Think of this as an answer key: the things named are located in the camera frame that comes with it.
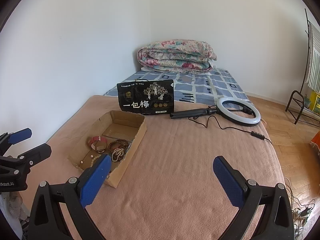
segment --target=blue patterned bed sheet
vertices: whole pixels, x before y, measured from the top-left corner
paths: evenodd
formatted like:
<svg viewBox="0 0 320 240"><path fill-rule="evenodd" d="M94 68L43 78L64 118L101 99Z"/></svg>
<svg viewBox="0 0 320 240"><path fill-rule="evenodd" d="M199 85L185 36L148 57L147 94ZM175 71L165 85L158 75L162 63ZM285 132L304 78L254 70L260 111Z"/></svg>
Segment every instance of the blue patterned bed sheet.
<svg viewBox="0 0 320 240"><path fill-rule="evenodd" d="M173 79L175 101L214 106L221 97L233 97L252 103L229 71L225 69L214 69L201 75L138 71L123 82L132 82L135 79L149 81ZM104 96L117 97L117 87L106 92Z"/></svg>

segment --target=ring light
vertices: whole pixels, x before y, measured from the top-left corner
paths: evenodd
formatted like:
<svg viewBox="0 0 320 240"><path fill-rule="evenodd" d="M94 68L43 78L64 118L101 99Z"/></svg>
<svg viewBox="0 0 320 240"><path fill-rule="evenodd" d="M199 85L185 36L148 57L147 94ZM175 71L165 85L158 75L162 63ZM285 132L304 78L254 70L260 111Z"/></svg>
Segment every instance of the ring light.
<svg viewBox="0 0 320 240"><path fill-rule="evenodd" d="M239 105L242 107L246 106L247 108L249 108L253 111L254 118L246 118L246 117L242 117L237 114L234 114L233 112L230 112L228 109L226 109L223 106L223 104L226 102L236 104L236 105ZM230 98L230 97L219 98L219 100L217 102L217 108L218 108L217 114L220 114L224 118L226 118L236 124L239 124L239 125L255 126L261 120L261 115L260 115L259 111L257 110L257 108L255 108L250 103L248 103L242 99L239 99L239 98Z"/></svg>

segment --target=floral comforter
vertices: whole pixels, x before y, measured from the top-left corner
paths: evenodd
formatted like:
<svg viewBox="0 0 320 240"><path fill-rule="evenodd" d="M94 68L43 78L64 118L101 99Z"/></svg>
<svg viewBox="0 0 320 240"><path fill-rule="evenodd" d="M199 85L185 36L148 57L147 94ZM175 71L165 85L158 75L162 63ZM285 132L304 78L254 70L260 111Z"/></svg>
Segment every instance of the floral comforter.
<svg viewBox="0 0 320 240"><path fill-rule="evenodd" d="M143 71L203 74L217 60L212 47L204 41L156 41L138 51Z"/></svg>

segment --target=black plastic bag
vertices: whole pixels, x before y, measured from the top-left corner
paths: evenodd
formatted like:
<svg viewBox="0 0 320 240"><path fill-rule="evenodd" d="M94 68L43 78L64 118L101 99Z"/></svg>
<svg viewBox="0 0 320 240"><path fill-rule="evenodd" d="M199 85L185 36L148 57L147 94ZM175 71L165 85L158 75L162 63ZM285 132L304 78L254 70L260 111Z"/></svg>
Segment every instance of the black plastic bag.
<svg viewBox="0 0 320 240"><path fill-rule="evenodd" d="M122 111L137 114L174 112L172 79L119 83L117 89Z"/></svg>

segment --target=metal rack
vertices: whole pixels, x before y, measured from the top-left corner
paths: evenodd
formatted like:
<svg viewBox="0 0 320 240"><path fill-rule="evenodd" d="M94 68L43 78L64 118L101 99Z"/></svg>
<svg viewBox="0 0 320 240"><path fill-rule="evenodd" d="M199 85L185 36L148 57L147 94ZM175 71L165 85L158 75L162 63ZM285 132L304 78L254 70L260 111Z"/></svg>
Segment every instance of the metal rack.
<svg viewBox="0 0 320 240"><path fill-rule="evenodd" d="M306 110L306 111L308 111L308 112L310 112L310 113L312 113L312 114L320 117L320 114L317 114L317 113L311 111L309 108L306 108L306 107L305 107L304 96L301 94L302 89L303 89L304 82L305 82L305 80L306 80L306 75L307 75L307 70L308 70L308 63L309 63L309 52L310 52L310 35L309 35L309 34L310 34L310 25L309 25L309 20L308 20L308 15L307 15L307 10L306 10L306 9L305 9L305 12L306 12L307 24L308 24L308 32L306 32L306 33L308 34L308 56L307 56L306 70L305 70L305 72L304 72L304 77L303 77L303 82L302 82L302 85L301 85L301 88L300 88L300 92L297 91L297 90L294 90L294 91L291 93L291 97L290 97L290 99L289 99L289 102L288 102L288 104L287 104L287 107L286 107L285 111L286 111L286 112L289 111L289 113L293 116L293 118L294 118L294 120L295 120L294 124L297 124L298 121L301 121L301 122L305 122L305 123L314 125L314 126L316 126L316 127L320 127L320 125L317 125L317 124L314 124L314 123L311 123L311 122L307 122L307 121L304 121L304 120L301 120L301 119L300 119L300 117L303 115L303 116L305 116L305 117L308 117L308 118L310 118L310 119L313 119L313 120L319 122L316 118L313 118L313 117L311 117L311 116L309 116L309 115L303 114L303 113L302 113L303 110ZM294 96L295 94L298 94L298 95L301 97L301 100L298 100L298 99L294 98L293 96ZM300 111L299 111L299 112L297 112L297 111L295 111L295 110L292 110L292 109L289 109L289 106L290 106L292 100L300 107Z"/></svg>

